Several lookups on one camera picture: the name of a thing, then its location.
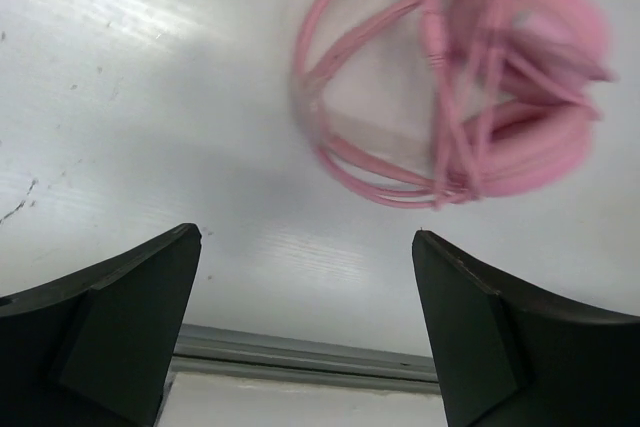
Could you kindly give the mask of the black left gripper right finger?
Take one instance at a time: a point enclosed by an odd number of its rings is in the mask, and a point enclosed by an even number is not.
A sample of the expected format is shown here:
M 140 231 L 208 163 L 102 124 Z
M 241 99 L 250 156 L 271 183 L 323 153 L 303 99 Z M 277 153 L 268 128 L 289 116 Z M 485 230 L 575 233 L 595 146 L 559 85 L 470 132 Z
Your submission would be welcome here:
M 451 426 L 635 426 L 639 320 L 554 294 L 430 231 L 412 258 Z

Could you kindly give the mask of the pink headphones with cable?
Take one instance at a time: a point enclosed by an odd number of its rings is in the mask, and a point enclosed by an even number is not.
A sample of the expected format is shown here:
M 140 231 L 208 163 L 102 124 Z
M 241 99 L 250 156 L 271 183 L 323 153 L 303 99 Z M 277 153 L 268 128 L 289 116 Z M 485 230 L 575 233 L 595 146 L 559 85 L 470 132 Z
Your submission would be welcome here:
M 614 78 L 608 25 L 592 0 L 399 0 L 309 66 L 331 1 L 314 0 L 304 17 L 292 79 L 314 154 L 350 191 L 390 207 L 438 208 L 538 189 L 587 157 L 599 116 L 588 88 Z M 430 176 L 348 142 L 323 98 L 358 50 L 414 11 L 435 87 Z

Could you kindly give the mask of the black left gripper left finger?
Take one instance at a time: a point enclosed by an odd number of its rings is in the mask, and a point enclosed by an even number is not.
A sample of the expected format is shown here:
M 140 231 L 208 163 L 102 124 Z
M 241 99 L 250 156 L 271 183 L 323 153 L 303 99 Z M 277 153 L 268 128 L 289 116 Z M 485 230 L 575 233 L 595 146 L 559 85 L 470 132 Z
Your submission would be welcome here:
M 153 425 L 200 253 L 181 224 L 2 297 L 2 425 Z

